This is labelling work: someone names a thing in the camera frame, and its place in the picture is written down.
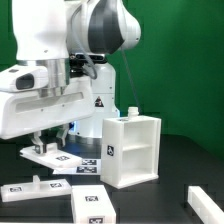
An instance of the white block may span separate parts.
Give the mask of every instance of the white block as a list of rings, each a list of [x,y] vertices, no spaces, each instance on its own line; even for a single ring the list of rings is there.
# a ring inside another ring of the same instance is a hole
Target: white block
[[[1,187],[3,202],[53,197],[68,194],[71,194],[71,186],[65,179],[40,181],[37,176],[33,177],[32,183],[4,185],[3,187]]]
[[[56,143],[48,144],[47,147],[47,153],[44,154],[37,154],[34,151],[35,146],[23,148],[20,153],[24,158],[55,170],[74,168],[82,164],[81,157],[58,150]]]
[[[224,213],[217,204],[200,188],[188,188],[188,203],[205,224],[223,224]]]
[[[72,187],[74,223],[116,223],[116,213],[103,185]]]

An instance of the white plastic part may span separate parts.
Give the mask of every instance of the white plastic part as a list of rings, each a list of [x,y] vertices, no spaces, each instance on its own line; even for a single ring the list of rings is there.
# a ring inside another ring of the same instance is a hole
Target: white plastic part
[[[30,74],[34,78],[34,85],[28,90],[40,89],[48,85],[49,78],[47,68],[44,66],[19,66],[14,65],[11,68],[0,73],[0,91],[20,92],[27,89],[19,90],[16,86],[18,78]]]
[[[89,77],[72,78],[64,91],[0,92],[0,138],[9,139],[89,117],[94,112]]]
[[[109,64],[95,65],[98,78],[92,80],[92,90],[95,112],[89,118],[75,122],[74,129],[69,135],[81,138],[102,138],[104,118],[119,117],[119,110],[115,106],[115,77],[114,68]]]
[[[17,60],[68,58],[63,0],[13,0]]]
[[[158,178],[161,120],[147,116],[103,122],[101,181],[116,188]]]
[[[21,156],[55,170],[74,168],[82,164],[81,157],[58,150],[56,143],[48,144],[47,153],[44,154],[37,154],[34,149],[35,146],[23,148],[20,151]]]
[[[223,224],[224,213],[198,186],[188,188],[188,203],[204,224]]]
[[[72,186],[74,223],[116,223],[116,213],[103,185]]]
[[[138,107],[129,107],[128,108],[128,119],[133,119],[139,115]]]
[[[32,183],[4,185],[1,187],[3,202],[54,197],[71,194],[71,186],[65,179],[40,181],[33,177]]]

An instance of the white rectangular block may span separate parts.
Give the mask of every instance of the white rectangular block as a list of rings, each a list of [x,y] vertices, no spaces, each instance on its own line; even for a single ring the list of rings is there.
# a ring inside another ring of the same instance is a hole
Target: white rectangular block
[[[21,201],[35,198],[71,194],[71,186],[65,179],[40,181],[34,176],[33,182],[4,185],[1,187],[3,202]]]
[[[223,211],[200,187],[188,188],[188,203],[204,224],[224,223]]]
[[[103,185],[73,186],[71,204],[76,224],[116,223],[116,213]]]

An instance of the black table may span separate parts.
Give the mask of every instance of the black table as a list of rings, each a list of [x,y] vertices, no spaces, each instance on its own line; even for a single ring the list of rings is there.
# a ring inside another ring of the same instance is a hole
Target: black table
[[[19,156],[25,138],[0,142],[0,185],[66,178],[71,185],[104,184],[99,176],[53,175],[52,170]],[[83,158],[100,158],[100,147],[69,142],[65,151]],[[224,207],[224,161],[183,136],[162,135],[159,179],[116,189],[104,184],[117,223],[200,223],[187,204],[189,185],[201,186]],[[72,223],[70,196],[0,202],[0,222]]]

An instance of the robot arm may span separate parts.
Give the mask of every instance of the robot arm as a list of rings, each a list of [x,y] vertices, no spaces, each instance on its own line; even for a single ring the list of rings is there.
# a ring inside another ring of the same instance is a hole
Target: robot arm
[[[41,130],[94,112],[91,80],[71,77],[69,55],[94,68],[92,59],[134,47],[140,26],[122,0],[12,0],[12,11],[18,64],[0,73],[0,138],[36,133],[42,153]]]
[[[130,49],[139,42],[139,23],[125,9],[122,0],[83,1],[76,8],[74,3],[65,4],[70,53],[85,50],[87,53],[113,54],[120,47]]]

